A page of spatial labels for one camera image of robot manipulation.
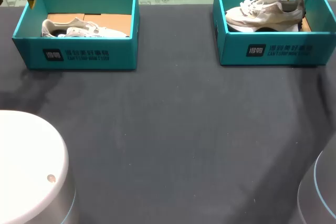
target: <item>logo on box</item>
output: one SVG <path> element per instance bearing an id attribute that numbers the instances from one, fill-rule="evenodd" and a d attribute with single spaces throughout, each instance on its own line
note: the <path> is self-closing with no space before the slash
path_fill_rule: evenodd
<path id="1" fill-rule="evenodd" d="M 59 49 L 43 49 L 43 53 L 49 61 L 63 61 L 63 56 Z"/>
<path id="2" fill-rule="evenodd" d="M 247 48 L 247 57 L 261 57 L 264 55 L 266 44 L 250 44 Z"/>

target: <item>white sneaker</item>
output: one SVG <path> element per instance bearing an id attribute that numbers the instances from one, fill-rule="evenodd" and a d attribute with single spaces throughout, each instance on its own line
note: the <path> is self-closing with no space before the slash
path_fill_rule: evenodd
<path id="1" fill-rule="evenodd" d="M 245 0 L 240 7 L 228 10 L 225 18 L 229 28 L 236 31 L 298 31 L 304 14 L 305 0 Z"/>
<path id="2" fill-rule="evenodd" d="M 121 31 L 106 27 L 99 27 L 96 23 L 75 18 L 69 23 L 54 23 L 44 20 L 42 23 L 42 37 L 129 37 Z"/>

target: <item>shoe sole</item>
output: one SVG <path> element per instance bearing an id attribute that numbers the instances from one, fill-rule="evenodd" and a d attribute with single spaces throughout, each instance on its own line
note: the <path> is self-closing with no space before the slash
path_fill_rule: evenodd
<path id="1" fill-rule="evenodd" d="M 229 31 L 240 31 L 244 33 L 254 33 L 256 31 L 299 31 L 299 24 L 294 25 L 282 25 L 282 24 L 268 24 L 258 27 L 242 27 L 242 26 L 235 26 L 227 23 Z"/>

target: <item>teal shoe box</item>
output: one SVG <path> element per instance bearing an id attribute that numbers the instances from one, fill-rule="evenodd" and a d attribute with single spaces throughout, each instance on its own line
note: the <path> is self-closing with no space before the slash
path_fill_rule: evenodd
<path id="1" fill-rule="evenodd" d="M 225 10 L 244 0 L 214 0 L 221 65 L 325 65 L 336 46 L 336 19 L 327 0 L 305 0 L 311 32 L 229 32 Z"/>
<path id="2" fill-rule="evenodd" d="M 49 13 L 128 14 L 127 38 L 42 38 Z M 24 8 L 13 41 L 28 69 L 132 70 L 137 67 L 138 0 L 36 0 Z"/>

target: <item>black tablecloth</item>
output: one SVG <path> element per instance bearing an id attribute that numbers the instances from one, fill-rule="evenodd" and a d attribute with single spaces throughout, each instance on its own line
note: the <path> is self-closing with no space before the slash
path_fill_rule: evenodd
<path id="1" fill-rule="evenodd" d="M 297 223 L 297 189 L 334 131 L 326 67 L 222 67 L 210 5 L 141 6 L 138 68 L 28 71 L 0 10 L 0 109 L 63 136 L 81 224 Z"/>

